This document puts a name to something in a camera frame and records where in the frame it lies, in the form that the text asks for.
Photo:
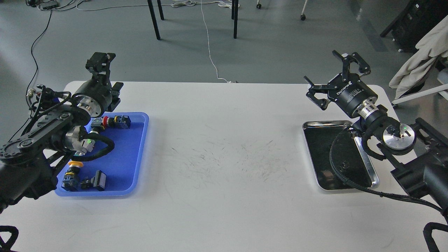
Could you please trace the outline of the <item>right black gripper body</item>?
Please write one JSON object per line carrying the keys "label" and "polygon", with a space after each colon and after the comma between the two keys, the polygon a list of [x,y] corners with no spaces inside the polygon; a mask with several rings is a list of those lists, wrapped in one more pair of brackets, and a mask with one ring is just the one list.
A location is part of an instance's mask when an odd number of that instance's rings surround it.
{"label": "right black gripper body", "polygon": [[328,82],[331,87],[336,87],[334,90],[328,91],[328,98],[335,102],[339,108],[350,118],[359,117],[357,107],[366,99],[372,99],[376,102],[378,95],[363,81],[356,73],[350,73],[348,82],[344,83],[342,75],[336,75]]}

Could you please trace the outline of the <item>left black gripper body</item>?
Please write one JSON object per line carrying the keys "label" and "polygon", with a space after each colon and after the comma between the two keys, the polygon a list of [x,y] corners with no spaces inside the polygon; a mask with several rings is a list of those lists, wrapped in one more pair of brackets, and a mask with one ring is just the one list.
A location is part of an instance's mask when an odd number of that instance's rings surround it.
{"label": "left black gripper body", "polygon": [[72,96],[77,107],[85,110],[91,118],[114,110],[112,85],[109,80],[90,79],[83,83]]}

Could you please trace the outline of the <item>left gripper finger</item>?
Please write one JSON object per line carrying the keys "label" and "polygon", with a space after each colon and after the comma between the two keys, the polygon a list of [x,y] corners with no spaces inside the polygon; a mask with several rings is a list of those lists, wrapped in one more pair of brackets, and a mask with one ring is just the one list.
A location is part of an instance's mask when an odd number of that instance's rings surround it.
{"label": "left gripper finger", "polygon": [[92,74],[92,79],[100,84],[111,84],[110,63],[116,57],[115,53],[95,52],[87,60],[85,68]]}
{"label": "left gripper finger", "polygon": [[116,108],[119,103],[121,102],[121,99],[119,98],[120,95],[120,90],[123,87],[124,83],[122,82],[116,82],[111,89],[111,96],[112,96],[112,101],[111,101],[111,108]]}

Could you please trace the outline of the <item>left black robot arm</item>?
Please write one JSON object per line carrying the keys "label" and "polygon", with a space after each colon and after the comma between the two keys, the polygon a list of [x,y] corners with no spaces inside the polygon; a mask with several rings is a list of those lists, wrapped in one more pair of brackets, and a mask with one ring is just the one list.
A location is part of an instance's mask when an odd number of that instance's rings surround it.
{"label": "left black robot arm", "polygon": [[92,77],[74,94],[37,86],[30,123],[20,136],[1,145],[1,211],[24,197],[38,199],[55,190],[57,176],[69,161],[92,161],[114,149],[113,140],[88,133],[85,126],[120,103],[123,83],[110,82],[115,57],[95,52],[85,64]]}

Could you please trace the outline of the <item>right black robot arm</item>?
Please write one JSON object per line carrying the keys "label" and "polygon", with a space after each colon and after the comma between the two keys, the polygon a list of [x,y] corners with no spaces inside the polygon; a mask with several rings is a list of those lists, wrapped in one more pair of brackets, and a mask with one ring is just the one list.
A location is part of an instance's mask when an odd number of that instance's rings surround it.
{"label": "right black robot arm", "polygon": [[[308,243],[322,251],[393,251],[396,224],[422,222],[410,204],[430,207],[447,218],[447,137],[421,118],[406,125],[378,105],[378,95],[362,81],[370,66],[357,53],[333,55],[342,69],[326,84],[308,83],[307,97],[321,110],[331,102],[353,120],[303,124],[304,154],[316,182],[329,191],[359,190],[366,198],[330,197],[307,204]],[[374,197],[407,202],[379,213]]]}

